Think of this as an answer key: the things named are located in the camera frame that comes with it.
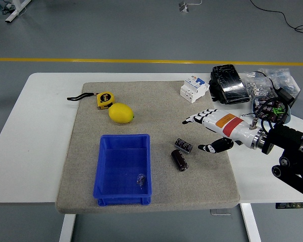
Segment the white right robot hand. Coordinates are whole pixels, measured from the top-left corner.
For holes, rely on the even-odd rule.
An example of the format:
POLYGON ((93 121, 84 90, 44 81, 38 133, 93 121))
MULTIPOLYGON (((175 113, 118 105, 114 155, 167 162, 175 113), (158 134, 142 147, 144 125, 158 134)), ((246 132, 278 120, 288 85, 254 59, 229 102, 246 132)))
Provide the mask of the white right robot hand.
POLYGON ((250 129, 250 125, 241 118, 218 109, 206 109, 193 114, 182 123, 198 123, 222 136, 211 144, 198 146, 199 149, 209 153, 220 153, 231 149, 235 142, 254 149, 256 135, 260 132, 260 128, 250 129))

